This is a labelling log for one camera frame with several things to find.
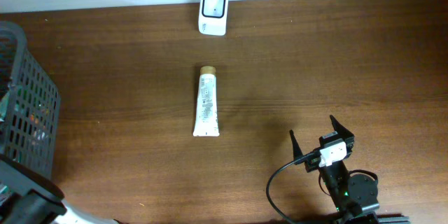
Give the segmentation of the white tube brown cap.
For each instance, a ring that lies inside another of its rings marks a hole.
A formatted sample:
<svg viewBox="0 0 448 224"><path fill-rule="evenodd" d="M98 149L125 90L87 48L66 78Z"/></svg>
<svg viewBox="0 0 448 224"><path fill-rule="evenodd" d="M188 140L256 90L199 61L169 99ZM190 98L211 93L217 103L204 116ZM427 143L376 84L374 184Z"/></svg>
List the white tube brown cap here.
<svg viewBox="0 0 448 224"><path fill-rule="evenodd" d="M200 69L197 93L197 108L194 137L218 137L218 102L216 88L216 68L203 66Z"/></svg>

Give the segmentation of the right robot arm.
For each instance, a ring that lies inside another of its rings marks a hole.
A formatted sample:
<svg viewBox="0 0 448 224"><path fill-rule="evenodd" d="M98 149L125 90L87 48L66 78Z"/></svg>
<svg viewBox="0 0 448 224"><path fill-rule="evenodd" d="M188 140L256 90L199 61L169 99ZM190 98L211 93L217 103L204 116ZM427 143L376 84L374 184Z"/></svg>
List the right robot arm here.
<svg viewBox="0 0 448 224"><path fill-rule="evenodd" d="M409 223L407 216L378 216L378 176L362 169L348 170L344 160L352 154L355 136L331 115L333 131L319 138L319 147L304 154L290 131L295 165L318 171L318 183L331 197L337 217L331 223Z"/></svg>

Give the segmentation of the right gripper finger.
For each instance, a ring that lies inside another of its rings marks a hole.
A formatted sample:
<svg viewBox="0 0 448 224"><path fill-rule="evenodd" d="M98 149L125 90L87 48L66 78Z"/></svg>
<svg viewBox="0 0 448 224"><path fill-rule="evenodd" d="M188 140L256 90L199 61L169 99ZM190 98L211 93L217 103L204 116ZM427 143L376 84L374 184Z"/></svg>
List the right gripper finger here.
<svg viewBox="0 0 448 224"><path fill-rule="evenodd" d="M343 138L348 139L353 137L354 134L350 132L346 127L344 127L333 115L330 115L330 120L333 126L333 129Z"/></svg>
<svg viewBox="0 0 448 224"><path fill-rule="evenodd" d="M291 140L292 147L293 147L293 159L298 160L303 156L302 150L298 144L297 139L295 138L295 134L292 129L289 131L289 134L290 134L290 140Z"/></svg>

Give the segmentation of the grey plastic mesh basket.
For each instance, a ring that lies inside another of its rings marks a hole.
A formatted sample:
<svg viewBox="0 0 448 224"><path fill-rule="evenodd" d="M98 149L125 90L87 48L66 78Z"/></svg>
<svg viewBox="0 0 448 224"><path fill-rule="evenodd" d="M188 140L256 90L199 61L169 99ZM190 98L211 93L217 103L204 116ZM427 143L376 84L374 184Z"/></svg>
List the grey plastic mesh basket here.
<svg viewBox="0 0 448 224"><path fill-rule="evenodd" d="M1 154L51 178L61 96L27 48L23 29L1 22Z"/></svg>

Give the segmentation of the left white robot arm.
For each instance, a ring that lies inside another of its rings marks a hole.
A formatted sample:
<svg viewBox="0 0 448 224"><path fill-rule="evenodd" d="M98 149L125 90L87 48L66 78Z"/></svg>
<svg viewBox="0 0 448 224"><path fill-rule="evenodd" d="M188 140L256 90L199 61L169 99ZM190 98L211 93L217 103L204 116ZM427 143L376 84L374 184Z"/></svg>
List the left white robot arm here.
<svg viewBox="0 0 448 224"><path fill-rule="evenodd" d="M119 224L71 206L50 180L22 164L1 156L1 224Z"/></svg>

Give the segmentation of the white barcode scanner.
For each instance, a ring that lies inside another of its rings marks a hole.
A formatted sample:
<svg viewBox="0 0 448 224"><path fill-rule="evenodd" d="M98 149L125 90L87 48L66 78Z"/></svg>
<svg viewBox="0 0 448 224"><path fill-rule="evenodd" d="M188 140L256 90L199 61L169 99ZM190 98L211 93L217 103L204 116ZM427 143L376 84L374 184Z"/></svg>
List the white barcode scanner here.
<svg viewBox="0 0 448 224"><path fill-rule="evenodd" d="M224 36L227 29L229 0L200 0L198 29L201 34Z"/></svg>

